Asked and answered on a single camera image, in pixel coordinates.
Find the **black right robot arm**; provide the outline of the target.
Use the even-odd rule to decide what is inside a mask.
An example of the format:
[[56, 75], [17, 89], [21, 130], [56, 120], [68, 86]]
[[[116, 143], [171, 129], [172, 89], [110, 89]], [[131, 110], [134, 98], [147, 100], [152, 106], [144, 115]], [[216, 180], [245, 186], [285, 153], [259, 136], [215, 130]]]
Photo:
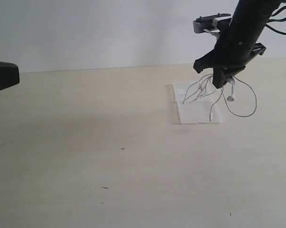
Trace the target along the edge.
[[245, 69], [266, 47], [257, 40], [263, 29], [273, 22], [273, 17], [283, 9], [281, 0], [240, 0], [234, 13], [217, 13], [198, 17], [193, 21], [194, 33], [208, 33], [216, 37], [216, 44], [209, 53], [195, 60], [197, 73], [213, 70], [212, 84], [222, 88], [228, 78]]

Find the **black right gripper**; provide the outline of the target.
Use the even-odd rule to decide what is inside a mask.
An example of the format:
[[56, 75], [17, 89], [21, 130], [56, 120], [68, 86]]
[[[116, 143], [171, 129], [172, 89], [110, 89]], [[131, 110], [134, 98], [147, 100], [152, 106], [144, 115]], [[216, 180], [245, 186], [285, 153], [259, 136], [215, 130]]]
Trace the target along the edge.
[[267, 21], [268, 16], [264, 14], [234, 14], [230, 26], [215, 45], [216, 51], [210, 51], [196, 59], [194, 70], [201, 73], [212, 68], [212, 84], [215, 88], [222, 88], [228, 78], [245, 69], [249, 55]]

